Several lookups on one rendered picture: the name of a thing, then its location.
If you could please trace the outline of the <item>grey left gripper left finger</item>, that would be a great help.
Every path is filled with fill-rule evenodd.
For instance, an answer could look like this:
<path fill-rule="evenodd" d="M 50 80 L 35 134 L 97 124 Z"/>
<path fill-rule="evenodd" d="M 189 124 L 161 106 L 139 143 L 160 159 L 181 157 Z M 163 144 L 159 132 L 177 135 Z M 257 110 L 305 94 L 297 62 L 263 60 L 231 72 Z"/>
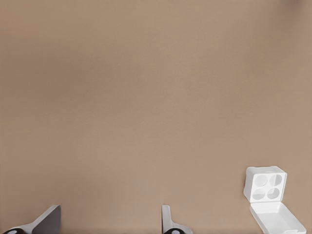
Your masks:
<path fill-rule="evenodd" d="M 3 234 L 59 234 L 61 228 L 61 206 L 52 205 L 29 224 L 13 227 Z"/>

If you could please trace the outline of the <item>white egg box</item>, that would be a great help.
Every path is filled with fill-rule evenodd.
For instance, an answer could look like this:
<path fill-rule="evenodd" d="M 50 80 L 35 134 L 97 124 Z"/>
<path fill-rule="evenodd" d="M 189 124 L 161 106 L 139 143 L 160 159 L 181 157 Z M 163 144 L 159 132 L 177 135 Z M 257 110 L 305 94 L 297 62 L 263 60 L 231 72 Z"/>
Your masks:
<path fill-rule="evenodd" d="M 280 202 L 286 180 L 287 173 L 277 166 L 248 167 L 243 194 L 250 203 Z"/>

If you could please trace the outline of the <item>white egg box lid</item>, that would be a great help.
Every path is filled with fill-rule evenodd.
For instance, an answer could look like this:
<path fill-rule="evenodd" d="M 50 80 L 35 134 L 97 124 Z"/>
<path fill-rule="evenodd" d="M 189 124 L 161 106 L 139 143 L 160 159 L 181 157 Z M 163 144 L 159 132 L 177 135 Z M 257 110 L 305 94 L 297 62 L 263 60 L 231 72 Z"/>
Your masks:
<path fill-rule="evenodd" d="M 282 202 L 251 203 L 250 211 L 263 234 L 307 234 L 306 228 Z"/>

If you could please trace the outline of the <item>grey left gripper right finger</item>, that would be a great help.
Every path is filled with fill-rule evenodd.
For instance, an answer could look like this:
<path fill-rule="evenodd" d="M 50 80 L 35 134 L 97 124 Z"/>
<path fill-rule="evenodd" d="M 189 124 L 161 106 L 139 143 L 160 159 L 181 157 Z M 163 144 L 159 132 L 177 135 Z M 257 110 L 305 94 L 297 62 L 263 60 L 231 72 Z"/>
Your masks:
<path fill-rule="evenodd" d="M 172 221 L 171 210 L 169 205 L 161 206 L 162 212 L 162 234 L 192 234 L 192 230 Z"/>

